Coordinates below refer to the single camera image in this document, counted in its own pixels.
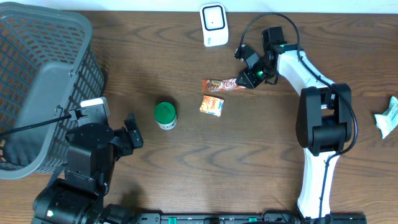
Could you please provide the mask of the teal white tissue pack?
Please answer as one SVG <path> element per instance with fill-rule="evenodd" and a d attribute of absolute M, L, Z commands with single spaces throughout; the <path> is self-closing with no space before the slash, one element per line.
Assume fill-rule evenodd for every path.
<path fill-rule="evenodd" d="M 392 96 L 389 108 L 383 114 L 375 114 L 376 126 L 381 132 L 383 139 L 389 135 L 397 126 L 397 98 Z"/>

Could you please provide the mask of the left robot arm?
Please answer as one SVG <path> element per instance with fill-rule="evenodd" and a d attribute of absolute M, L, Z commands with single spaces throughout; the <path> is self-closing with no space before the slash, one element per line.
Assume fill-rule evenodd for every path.
<path fill-rule="evenodd" d="M 143 146 L 132 113 L 113 130 L 107 119 L 67 131 L 67 163 L 58 167 L 34 201 L 33 224 L 135 223 L 136 214 L 119 205 L 104 205 L 115 163 Z"/>

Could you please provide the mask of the orange snack packet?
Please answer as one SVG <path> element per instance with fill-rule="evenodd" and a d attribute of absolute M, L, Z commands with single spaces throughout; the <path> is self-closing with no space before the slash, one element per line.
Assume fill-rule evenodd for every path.
<path fill-rule="evenodd" d="M 211 114 L 220 117 L 223 111 L 224 99 L 214 96 L 203 96 L 203 101 L 200 106 L 202 113 Z"/>

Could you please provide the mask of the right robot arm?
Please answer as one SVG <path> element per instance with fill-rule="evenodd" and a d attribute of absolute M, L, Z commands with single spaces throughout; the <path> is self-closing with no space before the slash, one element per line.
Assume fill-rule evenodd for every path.
<path fill-rule="evenodd" d="M 262 82 L 274 85 L 284 77 L 298 93 L 295 132 L 305 160 L 298 217 L 303 223 L 330 223 L 334 169 L 345 143 L 355 137 L 351 89 L 323 76 L 298 43 L 285 41 L 281 27 L 264 30 L 262 44 L 263 56 L 248 45 L 236 49 L 235 58 L 246 63 L 236 83 L 254 89 Z"/>

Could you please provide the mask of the green lid white jar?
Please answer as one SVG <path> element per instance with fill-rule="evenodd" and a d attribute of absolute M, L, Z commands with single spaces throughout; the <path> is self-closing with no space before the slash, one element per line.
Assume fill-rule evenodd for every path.
<path fill-rule="evenodd" d="M 159 103 L 154 110 L 154 117 L 158 126 L 163 130 L 171 130 L 177 125 L 177 112 L 169 102 Z"/>

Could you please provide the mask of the red chocolate bar wrapper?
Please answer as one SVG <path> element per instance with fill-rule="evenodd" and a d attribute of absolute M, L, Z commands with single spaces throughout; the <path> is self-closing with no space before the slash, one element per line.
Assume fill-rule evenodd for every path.
<path fill-rule="evenodd" d="M 239 86 L 236 83 L 236 80 L 236 78 L 229 78 L 226 80 L 202 80 L 202 92 L 234 91 L 245 89 L 244 86 Z"/>

